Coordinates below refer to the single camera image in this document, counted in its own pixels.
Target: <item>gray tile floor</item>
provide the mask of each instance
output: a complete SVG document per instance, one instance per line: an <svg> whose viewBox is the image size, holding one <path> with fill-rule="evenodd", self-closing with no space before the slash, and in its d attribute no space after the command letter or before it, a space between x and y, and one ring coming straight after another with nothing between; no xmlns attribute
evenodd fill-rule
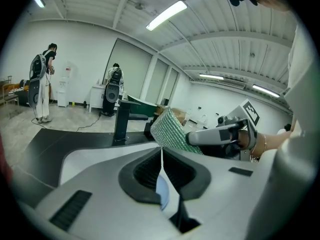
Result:
<svg viewBox="0 0 320 240"><path fill-rule="evenodd" d="M7 109L10 111L11 118L8 118ZM92 109L92 112L81 106L58 107L56 103L50 105L50 116L53 120L42 125L48 129L60 131L77 131L78 127L89 126L99 117L98 109ZM20 160L25 148L42 128L37 124L32 108L26 106L17 107L8 105L0 107L0 133L5 151L5 157L8 164L12 167ZM80 128L78 132L87 133L113 133L115 130L116 116L101 118L91 127ZM146 121L129 120L127 131L140 132L145 129ZM187 122L184 127L186 132L198 130L192 122Z"/></svg>

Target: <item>white corrugated ceiling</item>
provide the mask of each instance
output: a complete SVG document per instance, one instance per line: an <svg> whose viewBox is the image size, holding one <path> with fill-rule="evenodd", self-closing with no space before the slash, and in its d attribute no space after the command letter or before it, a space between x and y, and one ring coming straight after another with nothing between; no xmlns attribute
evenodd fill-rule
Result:
<svg viewBox="0 0 320 240"><path fill-rule="evenodd" d="M234 7L229 0L186 0L188 8L153 31L155 16L178 0L44 0L30 6L31 21L93 23L127 33L150 45L181 67L194 81L211 73L258 84L277 93L288 84L288 54L296 22L248 0Z"/></svg>

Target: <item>fluorescent light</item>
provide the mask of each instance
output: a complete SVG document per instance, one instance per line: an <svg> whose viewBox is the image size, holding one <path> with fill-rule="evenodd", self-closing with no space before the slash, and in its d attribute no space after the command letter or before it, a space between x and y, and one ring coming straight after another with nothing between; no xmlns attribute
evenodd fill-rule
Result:
<svg viewBox="0 0 320 240"><path fill-rule="evenodd" d="M202 78L214 78L214 79L219 79L219 80L224 79L222 76L212 75L212 74L199 74L199 76Z"/></svg>
<svg viewBox="0 0 320 240"><path fill-rule="evenodd" d="M157 26L159 26L162 22L166 21L173 15L183 11L184 9L187 9L188 6L182 1L179 0L174 5L170 6L168 9L166 9L164 12L160 13L153 21L150 22L148 26L145 28L147 30L154 30Z"/></svg>
<svg viewBox="0 0 320 240"><path fill-rule="evenodd" d="M40 8L45 7L45 3L44 3L43 0L34 0L34 1L38 4L38 6L39 6Z"/></svg>
<svg viewBox="0 0 320 240"><path fill-rule="evenodd" d="M271 96L274 96L274 97L276 97L276 98L279 98L279 97L280 97L279 94L276 94L275 92L270 91L270 90L268 90L268 89L265 89L265 88L263 88L263 87L260 87L260 86L258 86L258 85L255 85L255 84L254 84L252 87L253 87L254 89L257 89L257 90L261 91L261 92L264 92L264 93L266 93L266 94L269 94L269 95L271 95Z"/></svg>

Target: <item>green bubble wrap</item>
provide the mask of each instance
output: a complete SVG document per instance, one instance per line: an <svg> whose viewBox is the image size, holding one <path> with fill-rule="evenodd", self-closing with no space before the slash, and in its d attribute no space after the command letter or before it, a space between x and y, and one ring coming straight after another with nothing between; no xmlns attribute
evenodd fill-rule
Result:
<svg viewBox="0 0 320 240"><path fill-rule="evenodd" d="M150 132L161 148L176 148L203 155L198 146L190 146L186 142L186 132L168 107L151 126Z"/></svg>

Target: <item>sneaker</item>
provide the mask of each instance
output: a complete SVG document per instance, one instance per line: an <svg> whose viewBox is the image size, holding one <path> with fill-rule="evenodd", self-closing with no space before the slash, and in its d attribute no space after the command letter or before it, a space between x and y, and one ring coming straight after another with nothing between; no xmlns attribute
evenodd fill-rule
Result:
<svg viewBox="0 0 320 240"><path fill-rule="evenodd" d="M44 122L44 123L49 123L49 122L51 122L52 121L52 118L50 117L50 116L47 116L47 117L43 117L42 118L42 122Z"/></svg>

